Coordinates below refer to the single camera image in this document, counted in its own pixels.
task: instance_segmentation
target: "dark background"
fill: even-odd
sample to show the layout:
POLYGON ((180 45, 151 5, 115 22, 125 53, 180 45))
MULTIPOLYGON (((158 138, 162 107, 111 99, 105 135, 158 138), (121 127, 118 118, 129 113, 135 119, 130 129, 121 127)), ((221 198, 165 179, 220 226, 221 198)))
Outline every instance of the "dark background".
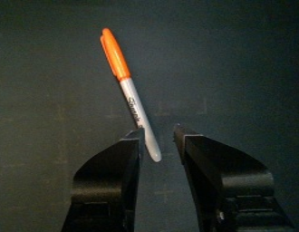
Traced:
POLYGON ((198 231, 177 122, 268 166, 299 231, 299 1, 280 2, 0 1, 0 232, 59 231, 75 170, 135 128, 103 27, 162 150, 135 231, 198 231))

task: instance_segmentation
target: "orange marker cap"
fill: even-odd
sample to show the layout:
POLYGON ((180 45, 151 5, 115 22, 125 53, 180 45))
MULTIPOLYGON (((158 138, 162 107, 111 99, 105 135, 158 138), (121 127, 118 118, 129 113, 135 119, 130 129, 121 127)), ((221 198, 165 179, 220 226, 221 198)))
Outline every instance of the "orange marker cap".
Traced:
POLYGON ((110 64, 113 75, 115 76, 117 80, 122 81, 130 78, 130 73, 123 59, 121 48, 107 28, 102 30, 99 41, 102 44, 107 62, 110 64))

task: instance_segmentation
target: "sharpie marker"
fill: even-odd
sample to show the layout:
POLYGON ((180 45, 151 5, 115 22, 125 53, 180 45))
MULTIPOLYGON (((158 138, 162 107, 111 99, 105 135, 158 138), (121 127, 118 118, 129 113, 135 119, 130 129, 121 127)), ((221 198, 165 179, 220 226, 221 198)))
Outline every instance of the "sharpie marker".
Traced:
POLYGON ((149 120, 135 93, 135 87, 123 59, 123 54, 115 42, 114 36, 107 28, 102 30, 99 41, 110 64, 113 75, 115 76, 123 90, 123 96, 134 116, 135 125, 138 128, 143 128, 145 130, 145 145, 149 151, 149 155, 151 159, 158 162, 162 159, 160 147, 154 139, 153 131, 149 126, 149 120))

